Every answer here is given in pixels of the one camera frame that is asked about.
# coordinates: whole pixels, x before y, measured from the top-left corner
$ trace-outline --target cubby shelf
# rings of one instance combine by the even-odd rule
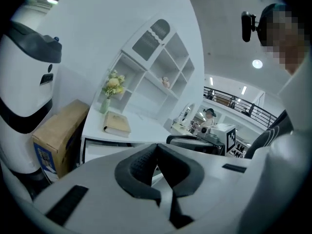
[[[117,70],[118,75],[125,76],[124,93],[112,96],[111,107],[121,113],[127,110],[148,116],[163,125],[192,76],[194,66],[181,38],[172,26],[164,39],[155,38],[154,34],[149,38],[144,36],[147,31],[151,31],[149,27],[155,21],[150,25],[146,24],[144,29],[134,34],[110,68],[110,72]],[[133,49],[138,42],[142,45],[142,51]],[[144,53],[144,48],[150,44],[154,44],[154,52],[144,59],[140,53]],[[168,78],[169,88],[163,85],[163,77]],[[104,99],[105,94],[99,91],[95,98],[97,107]]]
[[[184,67],[182,69],[182,73],[185,76],[186,81],[189,81],[189,79],[191,78],[193,72],[194,72],[193,63],[192,63],[191,59],[188,59],[186,64],[184,65]]]
[[[189,56],[182,40],[177,33],[175,33],[169,40],[165,46],[165,49],[168,51],[169,55],[173,58],[179,68],[182,67],[182,65],[185,63],[185,60]]]

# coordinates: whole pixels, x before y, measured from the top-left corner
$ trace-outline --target book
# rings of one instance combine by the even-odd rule
[[[105,116],[104,128],[106,133],[128,138],[131,133],[126,116],[108,111]]]

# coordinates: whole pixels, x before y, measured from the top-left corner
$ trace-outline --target white desk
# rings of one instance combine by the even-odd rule
[[[186,130],[186,127],[182,127],[180,124],[173,124],[171,127],[171,130],[173,130],[174,134],[181,134],[181,135],[192,135],[189,131]]]
[[[120,114],[120,112],[114,110],[114,108],[110,108],[109,110]],[[131,133],[129,134],[128,138],[105,133],[103,131],[105,115],[97,111],[94,105],[90,107],[90,111],[84,124],[81,136],[80,164],[83,164],[85,161],[89,161],[96,157],[112,154],[111,152],[108,152],[108,154],[99,155],[97,151],[96,155],[90,154],[88,156],[88,152],[85,151],[86,141],[95,140],[99,142],[113,142],[112,146],[116,148],[115,143],[166,143],[167,137],[171,134],[158,122],[151,118],[126,111],[123,112],[123,115],[127,117],[131,128]],[[127,148],[123,147],[122,149],[122,147],[119,147],[119,150],[123,151],[125,149]]]

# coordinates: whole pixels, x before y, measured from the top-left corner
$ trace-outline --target green vase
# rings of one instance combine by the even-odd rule
[[[106,114],[106,112],[108,111],[109,105],[111,104],[111,99],[110,98],[106,98],[102,105],[101,108],[99,109],[101,114]]]

